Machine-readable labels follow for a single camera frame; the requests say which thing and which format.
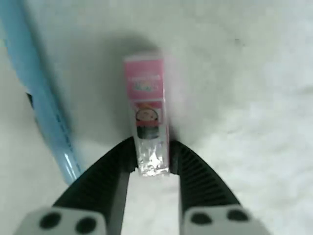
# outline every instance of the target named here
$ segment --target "cartoon face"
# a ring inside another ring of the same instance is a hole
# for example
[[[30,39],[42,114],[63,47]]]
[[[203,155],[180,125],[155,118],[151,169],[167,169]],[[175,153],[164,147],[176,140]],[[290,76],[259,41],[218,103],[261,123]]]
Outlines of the cartoon face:
[[[157,113],[152,109],[141,109],[136,114],[136,119],[139,121],[155,121]]]

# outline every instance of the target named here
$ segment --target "white table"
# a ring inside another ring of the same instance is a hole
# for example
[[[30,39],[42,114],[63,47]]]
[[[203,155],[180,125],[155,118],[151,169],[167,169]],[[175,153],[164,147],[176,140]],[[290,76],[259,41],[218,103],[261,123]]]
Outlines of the white table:
[[[311,233],[312,1],[26,4],[84,167],[130,136],[123,56],[159,47],[175,61],[168,100],[177,139],[273,234]],[[66,185],[3,43],[0,89],[1,231],[12,234],[28,211],[50,206]],[[133,174],[122,234],[178,234],[177,202],[177,177]]]

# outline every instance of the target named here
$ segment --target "transparent plastic packaging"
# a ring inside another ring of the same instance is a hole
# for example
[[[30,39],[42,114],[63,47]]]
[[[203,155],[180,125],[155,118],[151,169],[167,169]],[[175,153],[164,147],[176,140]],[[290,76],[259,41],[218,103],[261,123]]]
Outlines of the transparent plastic packaging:
[[[159,53],[125,59],[130,121],[139,173],[169,172],[169,131],[165,107],[164,60]]]

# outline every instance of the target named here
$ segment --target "light blue marker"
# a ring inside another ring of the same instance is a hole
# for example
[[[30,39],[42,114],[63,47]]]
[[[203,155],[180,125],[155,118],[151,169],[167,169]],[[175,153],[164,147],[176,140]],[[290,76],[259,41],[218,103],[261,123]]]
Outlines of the light blue marker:
[[[0,0],[8,54],[20,81],[33,96],[33,107],[41,132],[51,148],[66,183],[82,173],[65,119],[50,89],[46,71],[32,40],[20,0]]]

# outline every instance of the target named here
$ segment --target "pink box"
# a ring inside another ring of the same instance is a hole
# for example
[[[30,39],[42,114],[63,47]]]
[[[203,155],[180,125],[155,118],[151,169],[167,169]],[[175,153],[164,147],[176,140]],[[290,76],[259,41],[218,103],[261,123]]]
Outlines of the pink box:
[[[125,59],[130,120],[139,172],[169,172],[169,135],[165,109],[164,60],[159,53]]]

